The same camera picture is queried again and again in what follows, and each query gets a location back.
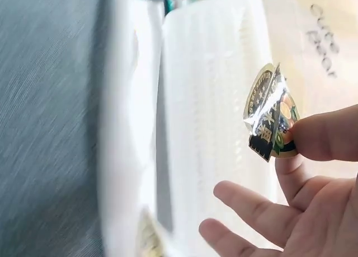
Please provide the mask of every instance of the textured white surface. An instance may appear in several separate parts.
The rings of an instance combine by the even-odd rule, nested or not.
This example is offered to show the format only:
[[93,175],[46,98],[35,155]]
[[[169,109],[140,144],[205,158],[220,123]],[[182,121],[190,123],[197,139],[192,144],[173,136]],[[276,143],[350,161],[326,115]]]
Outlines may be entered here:
[[203,0],[167,16],[164,90],[174,236],[188,256],[216,256],[197,228],[215,217],[259,246],[262,237],[213,195],[232,180],[276,200],[273,169],[242,122],[258,71],[271,61],[261,0]]

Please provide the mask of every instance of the gold sticker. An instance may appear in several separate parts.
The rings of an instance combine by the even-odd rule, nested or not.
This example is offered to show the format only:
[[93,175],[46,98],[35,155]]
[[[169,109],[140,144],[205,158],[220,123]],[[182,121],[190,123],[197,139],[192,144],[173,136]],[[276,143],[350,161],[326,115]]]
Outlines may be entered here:
[[265,65],[250,90],[244,121],[251,132],[249,146],[267,162],[271,156],[297,155],[290,128],[299,120],[285,77],[272,64]]
[[144,210],[139,223],[139,245],[137,257],[165,257],[162,240],[149,215]]

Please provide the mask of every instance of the hand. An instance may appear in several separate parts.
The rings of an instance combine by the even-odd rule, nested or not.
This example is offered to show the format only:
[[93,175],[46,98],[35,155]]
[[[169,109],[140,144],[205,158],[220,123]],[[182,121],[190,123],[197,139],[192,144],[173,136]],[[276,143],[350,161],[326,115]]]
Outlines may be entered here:
[[[358,161],[357,121],[358,105],[302,119],[291,131],[307,158]],[[277,159],[276,173],[289,206],[228,181],[214,195],[283,251],[259,249],[214,219],[199,227],[207,243],[221,257],[358,256],[358,182],[309,177],[302,156]]]

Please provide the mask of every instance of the finger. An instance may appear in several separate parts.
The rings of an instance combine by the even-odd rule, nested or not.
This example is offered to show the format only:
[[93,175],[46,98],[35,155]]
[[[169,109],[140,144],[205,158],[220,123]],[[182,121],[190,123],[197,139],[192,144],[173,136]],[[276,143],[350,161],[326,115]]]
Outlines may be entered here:
[[358,105],[299,120],[291,132],[298,151],[318,160],[358,161]]
[[214,219],[203,221],[199,232],[221,257],[278,257],[281,253],[258,249]]
[[274,204],[229,181],[219,183],[214,195],[231,207],[245,223],[279,247],[286,245],[300,215],[295,208]]
[[333,179],[330,177],[311,177],[305,170],[301,155],[293,158],[277,158],[276,173],[288,204],[305,211],[315,195]]

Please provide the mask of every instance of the holographic sticker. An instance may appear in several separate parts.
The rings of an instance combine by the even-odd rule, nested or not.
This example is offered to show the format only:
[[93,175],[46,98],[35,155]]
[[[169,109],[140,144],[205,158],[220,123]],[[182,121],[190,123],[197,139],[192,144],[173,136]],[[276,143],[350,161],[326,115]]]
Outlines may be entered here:
[[244,122],[250,131],[249,146],[267,162],[271,156],[297,155],[290,128],[299,120],[285,77],[272,64],[265,65],[250,90]]

